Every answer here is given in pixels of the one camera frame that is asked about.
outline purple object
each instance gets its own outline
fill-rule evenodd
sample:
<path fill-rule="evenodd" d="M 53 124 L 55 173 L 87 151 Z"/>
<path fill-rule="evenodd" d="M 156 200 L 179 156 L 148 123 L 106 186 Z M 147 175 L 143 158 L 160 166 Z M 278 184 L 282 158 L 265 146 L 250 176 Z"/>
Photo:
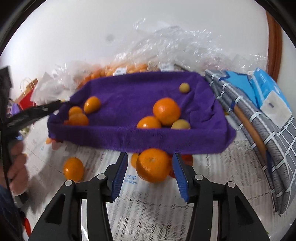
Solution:
<path fill-rule="evenodd" d="M 190 92 L 179 91 L 181 83 Z M 101 109 L 89 114 L 88 126 L 63 125 L 68 110 L 83 107 L 91 96 L 97 96 Z M 174 99 L 181 108 L 181 119 L 190 122 L 190 130 L 137 129 L 161 98 Z M 220 153 L 232 142 L 236 131 L 228 124 L 224 111 L 209 84 L 197 73 L 149 72 L 99 78 L 89 81 L 48 120 L 49 137 L 72 143 L 125 152 L 139 153 L 159 148 L 168 153 Z"/>
<path fill-rule="evenodd" d="M 16 115 L 20 112 L 20 109 L 18 107 L 18 104 L 14 103 L 11 107 L 11 115 Z"/>

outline white lace tablecloth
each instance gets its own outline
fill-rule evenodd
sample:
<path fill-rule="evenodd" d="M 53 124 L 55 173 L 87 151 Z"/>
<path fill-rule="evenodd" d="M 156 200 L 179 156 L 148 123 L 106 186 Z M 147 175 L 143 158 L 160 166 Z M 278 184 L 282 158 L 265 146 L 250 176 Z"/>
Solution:
<path fill-rule="evenodd" d="M 30 201 L 25 205 L 32 228 L 65 182 L 62 174 L 64 161 L 78 157 L 85 166 L 84 180 L 105 171 L 115 163 L 120 152 L 79 147 L 64 143 L 53 151 L 46 145 L 47 119 L 35 123 L 26 137 L 27 167 L 30 174 Z M 251 203 L 271 240 L 278 241 L 296 218 L 296 201 L 293 200 L 282 216 L 273 212 L 270 190 L 264 173 L 249 142 L 241 131 L 236 139 L 220 154 L 194 155 L 193 168 L 212 182 L 225 184 L 234 181 Z M 214 202 L 211 240 L 217 236 L 217 203 Z M 185 240 L 193 205 L 180 197 L 177 182 L 168 177 L 163 183 L 151 184 L 140 179 L 130 165 L 119 198 L 107 204 L 110 227 L 114 240 Z M 88 240 L 86 224 L 86 201 L 82 203 L 82 237 Z"/>

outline red object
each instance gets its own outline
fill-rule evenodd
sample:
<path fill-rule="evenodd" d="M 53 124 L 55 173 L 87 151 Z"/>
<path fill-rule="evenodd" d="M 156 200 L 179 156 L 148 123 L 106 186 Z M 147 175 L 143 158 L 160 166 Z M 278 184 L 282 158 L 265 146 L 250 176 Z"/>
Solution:
<path fill-rule="evenodd" d="M 31 225 L 30 225 L 29 220 L 26 217 L 22 218 L 22 225 L 24 226 L 28 237 L 30 237 L 30 235 L 31 235 Z"/>
<path fill-rule="evenodd" d="M 33 90 L 26 94 L 26 96 L 24 96 L 24 98 L 22 98 L 22 100 L 18 103 L 22 110 L 35 105 L 34 102 L 30 101 L 32 93 Z"/>
<path fill-rule="evenodd" d="M 192 155 L 181 155 L 181 157 L 186 165 L 193 166 L 193 156 Z M 173 171 L 173 167 L 172 167 L 172 170 L 170 171 L 169 175 L 172 178 L 176 178 L 175 173 Z"/>

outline sticker label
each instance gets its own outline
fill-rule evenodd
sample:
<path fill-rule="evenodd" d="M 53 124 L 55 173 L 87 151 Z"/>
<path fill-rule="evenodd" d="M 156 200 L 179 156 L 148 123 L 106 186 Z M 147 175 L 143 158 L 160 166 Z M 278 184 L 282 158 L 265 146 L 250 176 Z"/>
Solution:
<path fill-rule="evenodd" d="M 122 74 L 126 74 L 126 67 L 117 68 L 113 75 L 116 76 L 116 75 L 122 75 Z"/>
<path fill-rule="evenodd" d="M 174 71 L 175 67 L 171 63 L 160 63 L 157 65 L 161 72 Z"/>

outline checkered fabric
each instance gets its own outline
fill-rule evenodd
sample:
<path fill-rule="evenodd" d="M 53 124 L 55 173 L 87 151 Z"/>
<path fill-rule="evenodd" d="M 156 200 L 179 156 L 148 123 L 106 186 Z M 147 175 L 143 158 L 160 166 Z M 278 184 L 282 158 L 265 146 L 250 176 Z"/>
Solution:
<path fill-rule="evenodd" d="M 296 120 L 291 116 L 279 129 L 255 107 L 243 91 L 227 82 L 228 77 L 225 71 L 206 70 L 205 78 L 216 98 L 242 129 L 258 157 L 271 189 L 275 211 L 283 214 L 296 194 Z M 242 110 L 263 140 L 270 153 L 267 163 L 242 122 L 232 111 L 234 105 Z"/>

